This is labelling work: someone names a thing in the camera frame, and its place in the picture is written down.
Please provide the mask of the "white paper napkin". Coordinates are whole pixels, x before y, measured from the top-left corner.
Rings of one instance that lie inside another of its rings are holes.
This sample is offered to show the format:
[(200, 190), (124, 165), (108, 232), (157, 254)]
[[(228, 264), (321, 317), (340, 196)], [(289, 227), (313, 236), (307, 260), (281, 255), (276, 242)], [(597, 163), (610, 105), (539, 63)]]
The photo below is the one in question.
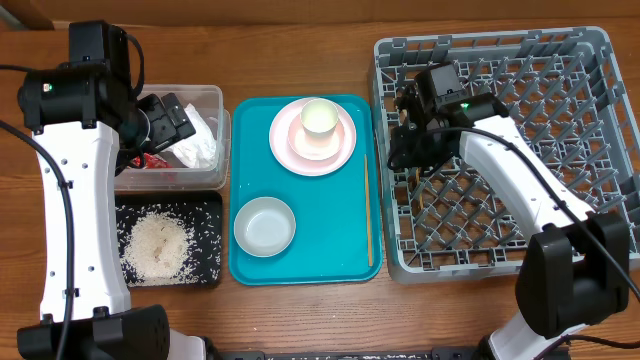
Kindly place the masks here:
[(196, 108), (189, 103), (185, 108), (196, 133), (167, 148), (188, 168), (206, 168), (217, 160), (217, 144), (213, 133)]

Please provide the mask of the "red foil wrapper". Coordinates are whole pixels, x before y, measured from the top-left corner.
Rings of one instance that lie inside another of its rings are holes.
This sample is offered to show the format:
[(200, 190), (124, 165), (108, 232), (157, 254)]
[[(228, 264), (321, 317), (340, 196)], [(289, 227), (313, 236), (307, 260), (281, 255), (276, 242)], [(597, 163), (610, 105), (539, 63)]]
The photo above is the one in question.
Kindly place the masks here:
[(144, 153), (130, 161), (129, 167), (133, 169), (161, 169), (171, 168), (171, 165), (159, 155)]

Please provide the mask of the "wooden chopstick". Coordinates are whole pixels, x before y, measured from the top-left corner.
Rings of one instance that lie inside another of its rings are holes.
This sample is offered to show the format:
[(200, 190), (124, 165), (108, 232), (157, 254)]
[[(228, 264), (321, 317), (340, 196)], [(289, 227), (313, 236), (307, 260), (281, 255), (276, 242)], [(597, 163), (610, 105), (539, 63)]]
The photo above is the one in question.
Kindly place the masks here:
[(373, 267), (373, 241), (371, 228), (371, 208), (370, 208), (370, 185), (368, 176), (368, 157), (364, 155), (364, 190), (365, 190), (365, 210), (366, 210), (366, 230), (367, 230), (367, 255), (368, 266)]
[(415, 185), (412, 192), (412, 200), (416, 202), (417, 209), (419, 211), (422, 211), (424, 209), (424, 202), (422, 199), (423, 185), (421, 181), (421, 175), (422, 175), (422, 168), (419, 167), (415, 171), (415, 176), (414, 176)]

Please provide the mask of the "grey bowl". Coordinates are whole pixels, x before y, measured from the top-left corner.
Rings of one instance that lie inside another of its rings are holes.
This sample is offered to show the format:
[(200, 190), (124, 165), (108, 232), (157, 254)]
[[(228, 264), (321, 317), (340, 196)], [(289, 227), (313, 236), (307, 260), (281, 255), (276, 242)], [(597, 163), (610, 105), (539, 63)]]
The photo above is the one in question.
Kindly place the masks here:
[(259, 258), (276, 256), (294, 239), (295, 215), (278, 198), (258, 197), (240, 208), (233, 233), (236, 243), (247, 254)]

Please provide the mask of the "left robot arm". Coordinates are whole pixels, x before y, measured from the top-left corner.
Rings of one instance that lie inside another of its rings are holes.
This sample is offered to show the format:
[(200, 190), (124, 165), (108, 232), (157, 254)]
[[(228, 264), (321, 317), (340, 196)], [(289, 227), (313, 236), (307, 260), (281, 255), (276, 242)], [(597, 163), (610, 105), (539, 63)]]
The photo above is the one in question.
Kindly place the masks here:
[(70, 25), (69, 59), (30, 70), (18, 92), (20, 138), (41, 169), (46, 280), (40, 321), (17, 333), (25, 359), (214, 359), (205, 337), (173, 330), (159, 305), (135, 308), (121, 268), (114, 181), (152, 146), (138, 101), (133, 36), (104, 21)]

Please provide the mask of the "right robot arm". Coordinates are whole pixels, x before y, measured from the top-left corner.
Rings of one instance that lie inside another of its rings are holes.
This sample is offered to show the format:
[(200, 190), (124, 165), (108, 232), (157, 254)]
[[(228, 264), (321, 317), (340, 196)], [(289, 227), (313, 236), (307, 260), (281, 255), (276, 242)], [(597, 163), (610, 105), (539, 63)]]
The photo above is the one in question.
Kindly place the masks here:
[(515, 285), (518, 311), (480, 341), (473, 358), (565, 359), (560, 348), (573, 341), (638, 348), (582, 332), (639, 294), (629, 276), (626, 220), (572, 194), (521, 138), (505, 104), (490, 92), (471, 94), (452, 63), (418, 73), (394, 104), (404, 120), (391, 132), (388, 168), (436, 168), (461, 158), (528, 239)]

